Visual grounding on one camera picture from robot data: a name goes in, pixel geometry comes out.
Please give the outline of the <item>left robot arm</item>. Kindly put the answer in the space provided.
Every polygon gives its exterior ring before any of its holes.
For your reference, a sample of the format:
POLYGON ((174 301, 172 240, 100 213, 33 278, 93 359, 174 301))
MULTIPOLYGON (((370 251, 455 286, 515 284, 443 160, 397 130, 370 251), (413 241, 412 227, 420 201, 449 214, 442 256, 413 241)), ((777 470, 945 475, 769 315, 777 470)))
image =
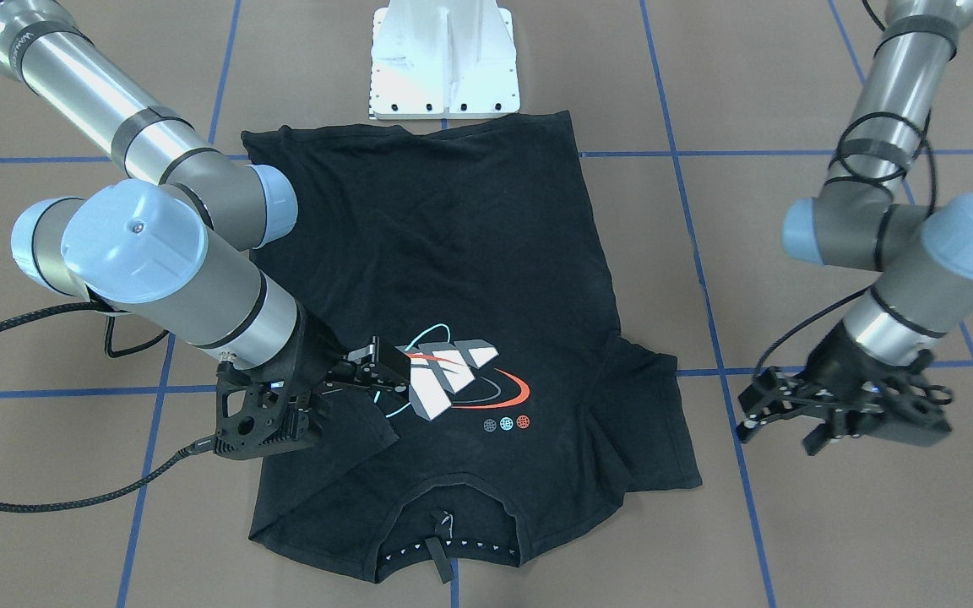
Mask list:
POLYGON ((841 300, 845 316, 796 374, 761 355, 737 398, 735 435, 806 416, 814 455, 835 440, 872 436, 929 447, 951 432, 954 394, 931 383, 933 351, 973 311, 973 193, 948 204, 896 203, 916 161, 933 154, 929 127, 947 66, 973 23, 973 1, 891 1, 870 72, 835 143, 818 195, 781 224, 794 259, 877 272, 841 300))

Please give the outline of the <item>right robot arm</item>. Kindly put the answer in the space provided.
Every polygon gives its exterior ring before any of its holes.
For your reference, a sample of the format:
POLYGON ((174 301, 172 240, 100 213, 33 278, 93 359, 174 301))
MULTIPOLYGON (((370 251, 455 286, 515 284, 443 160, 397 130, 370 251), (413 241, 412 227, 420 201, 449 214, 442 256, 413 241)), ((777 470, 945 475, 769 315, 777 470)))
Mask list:
POLYGON ((247 257, 295 227, 273 166, 240 166, 97 49, 57 1, 0 1, 0 74, 22 82, 125 173, 88 197, 32 205, 11 248, 28 277, 135 314, 220 363, 233 389, 305 401, 342 388, 408 401, 410 356, 329 328, 247 257))

